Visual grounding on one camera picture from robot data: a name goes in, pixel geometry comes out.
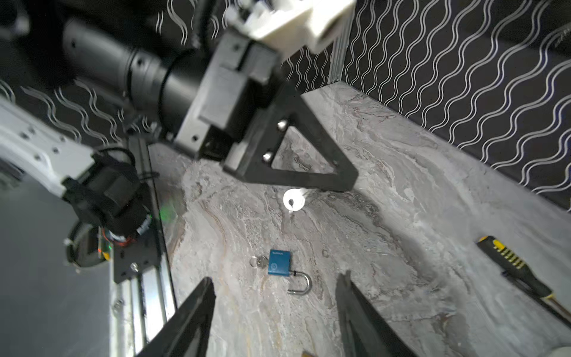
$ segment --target patterned wallpaper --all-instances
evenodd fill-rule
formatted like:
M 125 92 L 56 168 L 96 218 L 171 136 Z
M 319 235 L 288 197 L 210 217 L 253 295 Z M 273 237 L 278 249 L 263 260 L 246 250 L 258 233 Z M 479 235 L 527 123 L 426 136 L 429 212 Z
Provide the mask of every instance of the patterned wallpaper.
M 197 0 L 160 0 L 163 6 L 148 19 L 162 38 L 181 48 L 191 46 L 192 18 Z M 220 6 L 211 18 L 211 38 L 221 35 L 228 23 L 224 13 L 230 4 L 241 5 L 239 0 L 219 1 Z M 282 64 L 284 76 L 301 92 L 327 84 L 331 46 L 314 55 L 305 48 Z M 125 136 L 122 122 L 124 112 L 81 81 L 49 90 L 33 75 L 28 60 L 8 43 L 0 41 L 0 95 L 15 102 L 64 135 L 90 146 L 107 146 Z M 132 128 L 138 133 L 150 130 L 148 119 Z
M 358 0 L 342 79 L 571 211 L 571 2 Z

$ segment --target marble surface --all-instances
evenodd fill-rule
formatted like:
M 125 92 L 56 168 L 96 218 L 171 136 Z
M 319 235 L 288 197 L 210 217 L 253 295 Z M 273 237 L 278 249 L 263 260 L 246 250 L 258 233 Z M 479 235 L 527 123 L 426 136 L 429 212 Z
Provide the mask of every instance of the marble surface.
M 569 215 L 344 83 L 304 99 L 360 171 L 351 192 L 240 183 L 212 162 L 151 148 L 178 302 L 204 276 L 216 307 L 208 356 L 341 356 L 335 284 L 352 280 L 419 356 L 545 356 L 571 330 L 500 276 L 475 245 L 495 235 L 571 307 Z M 320 168 L 298 135 L 281 165 Z M 296 278 L 252 268 L 290 250 Z

